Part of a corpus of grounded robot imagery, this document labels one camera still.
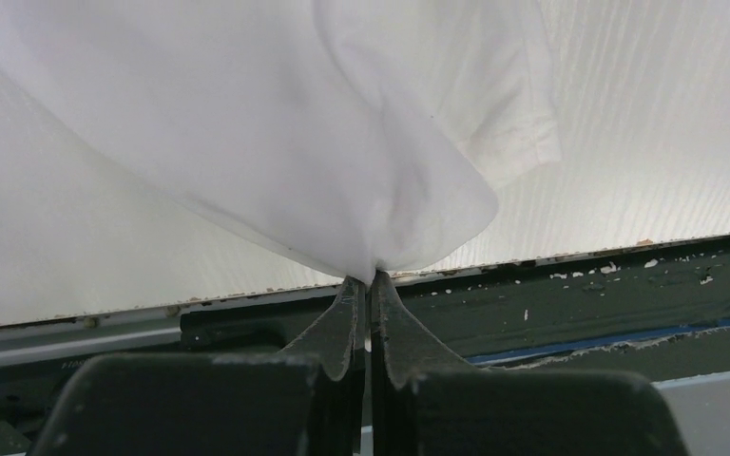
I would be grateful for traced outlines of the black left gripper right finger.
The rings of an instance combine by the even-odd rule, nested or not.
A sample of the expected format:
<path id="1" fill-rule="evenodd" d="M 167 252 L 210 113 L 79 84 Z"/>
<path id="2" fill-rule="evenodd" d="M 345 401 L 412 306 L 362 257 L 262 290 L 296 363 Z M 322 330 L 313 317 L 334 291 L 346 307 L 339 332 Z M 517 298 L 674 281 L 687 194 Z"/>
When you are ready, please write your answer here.
<path id="1" fill-rule="evenodd" d="M 377 455 L 684 455 L 663 396 L 610 370 L 488 370 L 456 354 L 375 276 Z"/>

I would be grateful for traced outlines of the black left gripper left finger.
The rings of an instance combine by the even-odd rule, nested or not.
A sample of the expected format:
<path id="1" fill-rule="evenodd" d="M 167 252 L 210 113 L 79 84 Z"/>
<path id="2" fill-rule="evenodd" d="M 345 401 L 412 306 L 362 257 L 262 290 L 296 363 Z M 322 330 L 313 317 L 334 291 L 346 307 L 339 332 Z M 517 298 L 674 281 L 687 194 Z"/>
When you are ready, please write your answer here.
<path id="1" fill-rule="evenodd" d="M 366 290 L 332 305 L 275 353 L 112 353 L 68 381 L 34 455 L 350 455 L 363 371 Z"/>

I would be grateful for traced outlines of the white t-shirt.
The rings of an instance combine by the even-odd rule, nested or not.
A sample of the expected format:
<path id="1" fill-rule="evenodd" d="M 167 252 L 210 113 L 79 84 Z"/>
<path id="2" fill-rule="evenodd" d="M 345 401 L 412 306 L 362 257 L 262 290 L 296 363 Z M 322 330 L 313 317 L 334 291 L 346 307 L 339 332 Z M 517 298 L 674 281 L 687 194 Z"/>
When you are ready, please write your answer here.
<path id="1" fill-rule="evenodd" d="M 0 326 L 234 295 L 209 238 L 468 267 L 553 77 L 538 1 L 0 1 Z"/>

